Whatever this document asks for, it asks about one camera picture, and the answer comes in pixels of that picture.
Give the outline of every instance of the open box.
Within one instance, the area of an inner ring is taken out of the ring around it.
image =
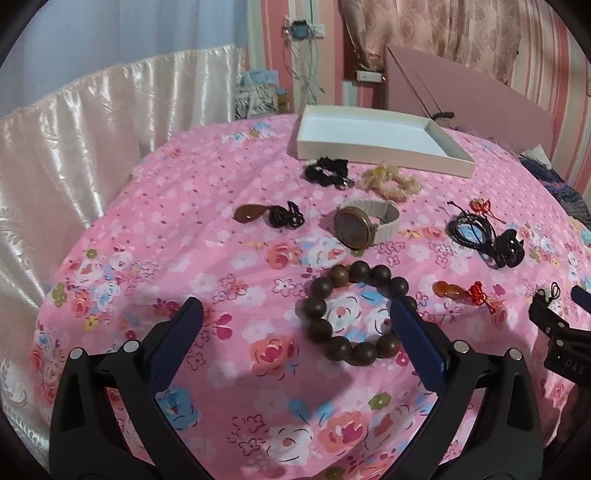
[[[350,106],[308,105],[297,135],[300,160],[346,158],[471,178],[472,157],[430,118]]]

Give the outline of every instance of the teardrop pendant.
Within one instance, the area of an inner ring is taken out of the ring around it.
[[[259,218],[268,210],[266,205],[248,204],[242,205],[234,212],[234,220],[240,223],[250,223]]]

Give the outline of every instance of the striped wall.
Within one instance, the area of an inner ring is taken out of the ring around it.
[[[573,36],[544,0],[519,0],[522,41],[511,86],[552,112],[555,169],[591,205],[591,67]],[[343,24],[339,0],[249,0],[250,68],[279,70],[281,86],[293,92],[296,111],[305,106],[302,85],[291,78],[292,56],[284,48],[285,16],[312,20],[326,29],[318,40],[319,103],[371,106],[370,86],[343,81]]]

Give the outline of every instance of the watch face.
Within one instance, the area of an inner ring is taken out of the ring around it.
[[[362,210],[345,207],[335,215],[335,234],[343,245],[362,250],[371,244],[371,224]]]

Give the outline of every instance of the blue gripper pad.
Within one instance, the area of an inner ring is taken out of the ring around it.
[[[146,388],[153,397],[170,386],[178,368],[203,326],[202,303],[189,298],[176,314],[171,326],[148,359],[150,376]]]
[[[441,396],[447,388],[446,361],[427,336],[422,320],[395,299],[390,305],[390,322],[425,388]]]
[[[587,313],[591,313],[591,293],[579,286],[574,286],[570,291],[570,298]]]

